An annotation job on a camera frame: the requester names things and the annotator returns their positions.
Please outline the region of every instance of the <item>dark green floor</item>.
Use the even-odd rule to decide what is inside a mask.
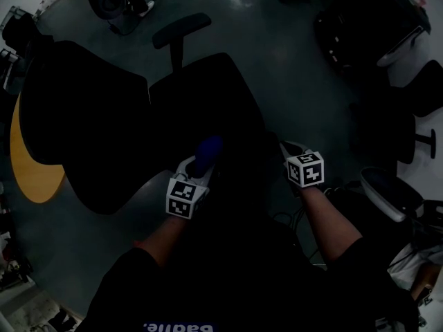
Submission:
[[[87,0],[61,0],[38,26],[55,40],[75,41],[108,62],[146,77],[152,85],[172,71],[168,48],[155,50],[152,35],[180,17],[205,12],[213,24],[186,37],[183,63],[228,53],[255,96],[268,130],[282,140],[320,151],[327,181],[349,181],[357,179],[368,163],[349,146],[355,126],[348,105],[358,95],[323,59],[314,37],[314,17],[329,1],[158,0],[133,34],[120,37],[93,14]],[[80,80],[82,71],[71,77],[72,82]],[[120,151],[123,144],[115,146]],[[49,203],[30,203],[17,188],[9,159],[3,163],[6,194],[20,243],[35,269],[33,278],[54,299],[85,314],[101,277],[116,258],[166,217],[169,174],[146,184],[117,214],[98,216],[79,202],[67,181]],[[262,171],[268,179],[264,205],[269,214],[295,211],[300,204],[281,177],[279,160],[274,158]],[[115,190],[124,185],[116,183]],[[305,222],[298,234],[310,255],[315,243]]]

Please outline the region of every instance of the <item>wooden table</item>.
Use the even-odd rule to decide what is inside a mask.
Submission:
[[[21,137],[19,104],[20,96],[15,104],[10,133],[12,170],[26,198],[34,203],[44,203],[54,196],[62,184],[63,166],[43,165],[30,157]]]

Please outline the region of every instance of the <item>forearm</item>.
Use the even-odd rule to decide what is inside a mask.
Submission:
[[[187,219],[169,216],[151,236],[141,243],[139,248],[147,251],[160,267],[164,267],[188,222]]]
[[[335,261],[361,238],[360,232],[318,188],[301,189],[300,195],[323,259]]]

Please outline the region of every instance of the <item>blue object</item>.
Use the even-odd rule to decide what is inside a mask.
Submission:
[[[195,178],[201,178],[215,164],[223,149],[221,136],[210,136],[203,140],[195,151]]]

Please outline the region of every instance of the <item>white shoe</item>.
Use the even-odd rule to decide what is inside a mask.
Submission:
[[[145,11],[145,12],[141,12],[141,13],[139,13],[139,14],[137,14],[140,18],[143,18],[144,16],[146,16],[147,15],[147,13],[150,11],[150,10],[152,10],[152,8],[154,7],[154,2],[153,1],[149,1],[148,3],[147,3],[147,10]]]

